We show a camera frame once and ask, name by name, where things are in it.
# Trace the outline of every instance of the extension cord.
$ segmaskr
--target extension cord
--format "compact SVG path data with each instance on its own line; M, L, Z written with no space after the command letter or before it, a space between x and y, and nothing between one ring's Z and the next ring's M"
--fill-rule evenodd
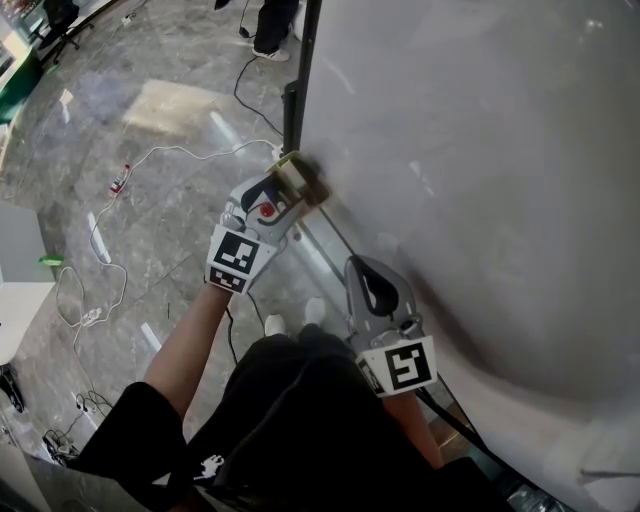
M98 263L100 263L100 265L102 265L103 267L108 267L108 268L117 268L118 270L120 270L123 275L124 275L124 279L123 279L123 284L122 284L122 290L120 293L120 298L117 302L115 302L114 304L112 304L109 309L107 310L107 314L104 318L100 318L102 315L102 308L94 308L91 309L88 313L84 313L84 296L85 296L85 291L84 291L84 286L82 285L82 282L80 281L80 278L77 274L77 272L73 269L73 267L65 267L62 269L62 272L60 273L60 276L58 277L58 285L56 288L56 309L58 312L58 316L64 321L64 323L67 324L68 327L74 329L74 328L78 328L78 330L76 331L76 335L75 338L73 340L73 352L78 360L78 363L82 366L82 363L80 362L80 358L78 356L78 353L76 352L76 344L78 341L78 337L80 336L80 331L82 330L83 327L91 327L93 325L96 325L98 323L102 323L102 322L106 322L109 320L112 311L117 308L118 306L120 306L120 304L122 304L122 301L124 300L124 293L126 291L126 287L127 287L127 280L128 280L128 274L127 274L127 270L120 266L120 265L116 265L114 263L106 263L105 261L103 261L102 259L102 255L99 255L94 246L93 246L93 236L95 234L96 229L98 228L98 224L100 222L100 219L102 218L102 216L111 209L111 207L115 204L115 202L118 200L118 197L120 197L120 194L122 193L122 191L125 189L125 187L127 186L127 184L129 183L129 180L131 179L131 176L133 175L133 171L140 166L147 158L149 158L149 156L151 156L151 154L154 151L157 150L173 150L173 149L178 149L180 151L183 151L185 153L187 153L188 155L192 156L193 158L197 159L197 160L209 160L210 158L215 158L215 157L219 157L219 156L228 156L228 155L233 155L235 153L237 153L238 151L240 151L241 149L249 146L250 144L254 144L254 143L262 143L262 144L267 144L269 146L271 146L272 148L272 154L276 154L276 152L279 154L279 152L281 151L282 146L276 146L273 142L265 140L265 139L256 139L256 140L250 140L248 142L245 142L243 144L236 144L231 150L229 151L222 151L219 153L213 153L211 155L207 155L207 156L198 156L195 155L194 153L192 153L191 151L189 151L188 149L183 148L182 146L155 146L153 148L151 148L147 154L141 159L139 160L135 165L131 166L131 170L128 172L126 179L124 181L124 183L122 184L122 186L119 188L117 194L115 194L115 196L111 199L111 201L109 201L108 205L106 206L106 208L104 208L96 217L95 220L95 224L93 226L93 229L91 230L91 234L89 236L89 247L91 248L91 252L93 252L94 256L96 257L96 259L98 260ZM64 318L64 316L62 315L62 312L60 311L60 306L58 303L58 294L60 291L60 283L62 281L62 276L64 275L64 273L69 270L70 272L73 273L76 281L78 282L78 285L80 286L81 289L81 297L80 297L80 320L74 324L71 324L69 321L67 321L66 318ZM89 382L92 382L91 378L89 377L89 375L87 374L87 372L84 372L85 375L87 376L87 378L89 378Z

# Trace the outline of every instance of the white cable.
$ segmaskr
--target white cable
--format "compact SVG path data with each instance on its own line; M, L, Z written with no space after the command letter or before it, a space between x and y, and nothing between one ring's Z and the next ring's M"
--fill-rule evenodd
M60 273L60 276L58 277L58 286L56 288L56 308L57 308L57 311L58 311L58 316L60 316L60 318L64 321L65 324L67 324L67 326L69 326L72 329L78 327L78 330L76 331L76 334L75 334L75 337L74 337L74 340L73 340L73 352L76 355L76 358L78 359L78 362L80 362L80 358L78 356L78 353L76 352L76 343L78 341L78 337L80 336L80 331L82 330L82 328L83 327L91 327L92 325L96 325L96 324L99 324L99 323L106 322L107 320L109 320L109 318L111 316L111 312L115 308L117 308L120 304L122 304L122 301L124 300L124 294L125 294L125 291L127 289L127 281L128 281L127 270L124 267L120 266L120 265L116 265L114 263L106 263L103 260L104 253L103 254L98 254L96 252L96 249L93 246L93 237L94 237L94 234L96 232L96 229L98 229L98 224L100 222L100 219L102 218L102 216L106 212L108 212L111 209L111 207L118 200L118 197L120 196L120 194L122 193L124 188L127 186L127 183L129 183L129 180L131 179L131 176L133 174L133 170L136 167L138 167L140 164L142 164L147 158L149 158L151 153L153 153L154 151L159 150L159 149L162 149L162 150L179 149L181 151L184 151L185 153L187 153L188 155L192 156L193 158L195 158L197 160L208 160L210 158L215 158L215 157L218 157L218 156L233 155L233 154L237 153L238 151L240 151L241 149L247 147L248 145L255 144L255 143L258 143L258 142L260 142L262 144L267 144L267 145L271 146L272 149L275 149L275 150L279 149L279 146L277 146L273 142L265 140L265 139L250 140L250 141L245 142L243 144L234 146L233 149L231 149L229 151L222 151L222 152L219 152L219 153L212 153L211 155L207 155L207 156L195 155L194 153L192 153L188 149L183 148L182 146L156 146L156 147L152 148L151 150L149 150L149 152L141 160L139 160L135 165L133 165L133 167L131 167L131 170L129 171L129 174L127 175L124 183L122 184L122 187L120 188L120 191L118 192L118 195L116 195L116 197L111 199L111 201L109 201L107 206L98 214L98 216L96 217L96 221L94 223L93 229L91 230L91 234L89 235L89 246L91 247L91 251L93 252L94 256L98 260L98 263L100 263L100 265L102 265L103 267L116 268L116 269L120 270L122 272L122 274L123 274L122 291L120 292L120 298L118 299L117 302L114 302L109 307L109 310L107 311L107 314L106 314L106 316L104 318L100 318L99 314L98 314L97 317L91 318L90 316L87 316L85 314L85 312L84 312L85 291L84 291L84 286L82 286L82 282L80 281L80 278L78 277L77 272L72 267L65 267L65 268L62 269L62 272ZM58 304L58 292L60 290L60 282L62 281L62 276L64 275L64 273L67 270L69 270L69 271L71 271L73 273L74 277L76 278L76 281L80 285L80 290L82 292L81 297L80 297L80 320L78 322L76 322L75 324L71 324L64 317L64 315L60 311L60 306Z

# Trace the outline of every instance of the gray floor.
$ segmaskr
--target gray floor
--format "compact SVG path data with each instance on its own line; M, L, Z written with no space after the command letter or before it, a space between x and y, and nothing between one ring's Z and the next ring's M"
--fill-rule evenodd
M101 307L103 315L117 299L122 274L95 260L87 215L97 216L107 204L107 189L125 163L154 146L179 144L206 155L251 139L280 143L233 97L236 78L252 57L237 34L237 6L214 12L208 0L150 0L122 27L121 18L137 4L123 0L97 18L95 30L82 34L80 51L67 48L60 66L44 76L13 127L0 177L0 197L38 212L48 252L63 255L78 272L85 310ZM258 3L250 6L245 22L252 33L257 9ZM297 74L299 55L297 41L287 47L294 55L290 62L253 63L239 88L279 127L280 94ZM73 96L66 109L59 101L65 89ZM128 284L111 319L81 332L78 352L96 390L109 400L139 379L155 354L141 325L147 323L162 342L202 286L209 237L230 190L271 161L271 149L259 144L205 162L158 151L136 169L105 214L100 233L113 262L127 269ZM282 313L295 333L306 300L322 292L291 245L253 293L263 316ZM80 290L70 277L61 285L60 304L77 318ZM242 355L260 337L261 326L247 299L234 298L231 311ZM340 314L332 315L335 328L344 329ZM211 414L233 370L226 327L225 320L187 416L187 438ZM90 389L73 338L57 316L52 293L14 360L27 412L18 415L2 402L21 448L43 458L42 434L65 431L78 415L75 394ZM96 414L77 422L71 435L78 447L101 419Z

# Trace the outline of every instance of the white wall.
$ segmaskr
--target white wall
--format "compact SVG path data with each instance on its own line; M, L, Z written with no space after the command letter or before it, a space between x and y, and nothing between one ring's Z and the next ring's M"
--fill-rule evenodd
M488 445L578 510L640 474L639 16L324 0L302 134L350 242L470 334L429 320Z

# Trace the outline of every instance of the leg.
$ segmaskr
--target leg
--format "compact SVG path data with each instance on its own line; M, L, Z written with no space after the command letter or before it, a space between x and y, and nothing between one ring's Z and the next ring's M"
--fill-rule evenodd
M258 15L254 49L265 54L277 51L280 42L287 37L296 12L298 0L265 0Z

